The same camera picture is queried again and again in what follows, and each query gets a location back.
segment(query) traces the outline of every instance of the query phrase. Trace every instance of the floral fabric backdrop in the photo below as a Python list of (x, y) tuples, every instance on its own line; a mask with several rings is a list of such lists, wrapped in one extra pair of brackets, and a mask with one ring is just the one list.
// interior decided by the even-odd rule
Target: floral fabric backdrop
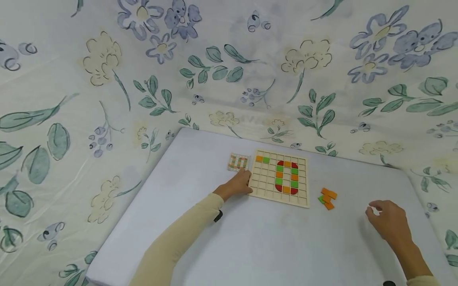
[(88, 265), (180, 128), (404, 170), (458, 276), (455, 11), (4, 1), (0, 284), (90, 284)]

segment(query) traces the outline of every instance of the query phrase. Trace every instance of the white tabletop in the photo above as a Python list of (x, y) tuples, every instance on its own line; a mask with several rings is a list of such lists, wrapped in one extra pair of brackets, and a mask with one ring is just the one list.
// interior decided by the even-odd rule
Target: white tabletop
[[(127, 286), (154, 239), (235, 174), (227, 171), (230, 154), (253, 156), (256, 149), (308, 159), (311, 208), (249, 196), (230, 199), (222, 219), (177, 264), (173, 286), (381, 286), (386, 280), (405, 285), (394, 253), (365, 217), (372, 200), (403, 207), (433, 274), (442, 286), (457, 284), (403, 171), (192, 129), (176, 136), (87, 278), (103, 286)], [(323, 187), (338, 194), (334, 210), (316, 199)]]

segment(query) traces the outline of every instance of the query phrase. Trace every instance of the blue flower print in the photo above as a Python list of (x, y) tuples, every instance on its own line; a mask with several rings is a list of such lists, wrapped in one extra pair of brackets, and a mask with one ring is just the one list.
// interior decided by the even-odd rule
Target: blue flower print
[(363, 60), (363, 65), (357, 66), (348, 72), (349, 76), (353, 76), (352, 83), (357, 83), (360, 79), (363, 83), (371, 83), (375, 76), (382, 76), (388, 72), (386, 67), (379, 66), (389, 58), (388, 54), (382, 54), (375, 57), (374, 53), (369, 54)]
[(435, 53), (450, 49), (458, 39), (458, 32), (449, 32), (442, 35), (442, 21), (426, 26), (420, 32), (415, 30), (397, 38), (393, 50), (397, 55), (388, 60), (389, 65), (401, 63), (401, 69), (410, 69), (413, 66), (423, 67), (431, 62)]
[(188, 37), (197, 38), (198, 35), (194, 25), (202, 21), (199, 8), (196, 5), (189, 5), (187, 11), (188, 23), (184, 25), (186, 23), (186, 3), (183, 0), (173, 0), (172, 8), (167, 10), (164, 21), (167, 28), (172, 29), (170, 33), (172, 39), (175, 39), (177, 34), (180, 34), (183, 40), (188, 40)]
[(158, 36), (152, 35), (149, 39), (151, 44), (153, 44), (152, 49), (146, 51), (146, 55), (150, 58), (157, 58), (158, 63), (162, 65), (165, 62), (165, 59), (173, 59), (172, 50), (175, 49), (176, 43), (170, 41), (170, 34), (166, 33), (162, 39), (159, 39)]
[(118, 25), (126, 30), (131, 29), (140, 41), (147, 38), (147, 30), (153, 34), (159, 33), (159, 27), (153, 19), (164, 15), (163, 8), (148, 3), (149, 0), (118, 0), (123, 10), (118, 14)]
[(387, 37), (394, 37), (407, 29), (405, 24), (397, 24), (409, 10), (409, 5), (395, 11), (387, 21), (385, 14), (371, 17), (367, 23), (367, 32), (360, 32), (350, 41), (350, 48), (358, 49), (355, 59), (362, 59), (371, 49), (375, 52), (382, 50), (387, 43)]

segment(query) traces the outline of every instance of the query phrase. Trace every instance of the sleeve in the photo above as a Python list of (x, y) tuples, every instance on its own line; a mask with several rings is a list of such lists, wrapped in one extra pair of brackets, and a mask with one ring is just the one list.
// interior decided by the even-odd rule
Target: sleeve
[(223, 203), (219, 195), (209, 194), (172, 223), (146, 250), (129, 286), (170, 286), (176, 263)]
[(418, 276), (407, 281), (407, 286), (441, 286), (434, 276)]

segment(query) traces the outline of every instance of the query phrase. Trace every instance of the left hand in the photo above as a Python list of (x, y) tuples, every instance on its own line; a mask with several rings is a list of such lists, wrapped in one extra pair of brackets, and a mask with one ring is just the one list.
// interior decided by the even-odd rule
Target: left hand
[(253, 189), (248, 187), (251, 172), (240, 168), (239, 172), (227, 183), (220, 185), (213, 193), (219, 195), (224, 201), (227, 201), (235, 194), (249, 194)]

